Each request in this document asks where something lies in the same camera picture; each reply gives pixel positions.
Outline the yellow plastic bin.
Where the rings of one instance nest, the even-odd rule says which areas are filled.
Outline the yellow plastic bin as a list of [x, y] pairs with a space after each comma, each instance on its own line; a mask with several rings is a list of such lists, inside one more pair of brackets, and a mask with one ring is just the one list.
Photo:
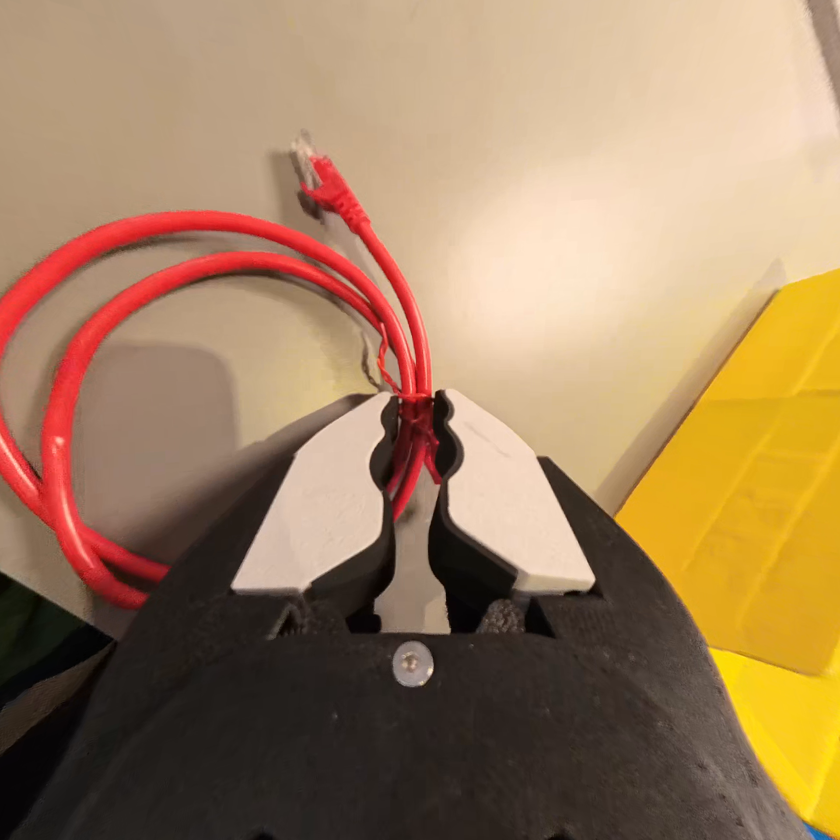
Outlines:
[[800, 818], [839, 831], [839, 272], [781, 288], [617, 522], [710, 647]]

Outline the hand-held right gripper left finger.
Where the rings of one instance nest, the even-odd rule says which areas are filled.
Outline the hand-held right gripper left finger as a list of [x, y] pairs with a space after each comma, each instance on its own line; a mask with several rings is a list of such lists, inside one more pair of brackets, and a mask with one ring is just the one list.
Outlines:
[[393, 577], [386, 490], [399, 402], [381, 392], [299, 447], [231, 583], [238, 594], [377, 597]]

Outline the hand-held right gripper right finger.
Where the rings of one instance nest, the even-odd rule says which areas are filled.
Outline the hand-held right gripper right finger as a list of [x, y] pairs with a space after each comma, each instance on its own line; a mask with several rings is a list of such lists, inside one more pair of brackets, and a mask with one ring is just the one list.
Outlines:
[[455, 597], [589, 592], [595, 575], [533, 449], [463, 393], [434, 397], [432, 572]]

